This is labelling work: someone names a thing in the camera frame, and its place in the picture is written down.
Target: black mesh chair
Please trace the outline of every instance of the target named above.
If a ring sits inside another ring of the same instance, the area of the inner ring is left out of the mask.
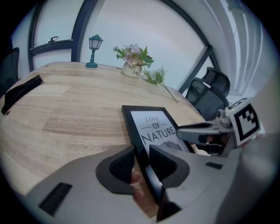
[[[18,81],[19,48],[8,52],[0,63],[0,98]]]
[[[199,78],[192,80],[186,99],[206,121],[213,121],[219,109],[228,107],[228,100],[221,92]]]
[[[218,89],[225,97],[228,96],[231,83],[228,77],[217,69],[207,67],[205,76],[202,77],[208,85]]]

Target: table lamp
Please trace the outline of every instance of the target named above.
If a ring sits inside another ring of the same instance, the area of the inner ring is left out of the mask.
[[[98,34],[89,38],[89,49],[92,50],[92,53],[91,53],[91,61],[86,63],[87,68],[98,67],[97,63],[95,63],[95,51],[99,49],[102,42],[103,40]]]

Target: picture frame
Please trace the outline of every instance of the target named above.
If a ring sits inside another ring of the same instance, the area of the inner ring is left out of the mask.
[[[150,192],[157,204],[160,202],[161,193],[162,193],[162,185],[160,181],[158,180],[157,176],[155,175],[153,169],[151,168],[149,156],[147,154],[147,151],[145,149],[145,146],[141,140],[140,133],[138,132],[137,126],[135,124],[135,120],[133,118],[133,115],[131,112],[134,111],[155,111],[155,112],[163,112],[164,115],[167,117],[167,119],[170,121],[170,123],[176,130],[178,129],[178,125],[174,121],[174,119],[171,117],[171,115],[168,113],[168,111],[165,109],[165,107],[151,107],[151,106],[133,106],[133,105],[123,105],[122,106],[122,114],[124,117],[124,121],[126,124],[127,132],[131,141],[131,144],[135,147],[135,156],[137,158],[139,167],[142,171],[142,174],[145,178],[145,181],[150,189]],[[186,148],[191,152],[194,153],[193,148],[191,147],[189,142],[182,141]]]

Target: flower pot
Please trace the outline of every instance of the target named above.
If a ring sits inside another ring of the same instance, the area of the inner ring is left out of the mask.
[[[128,77],[139,79],[141,77],[142,67],[138,65],[130,66],[127,61],[122,67],[122,74]]]

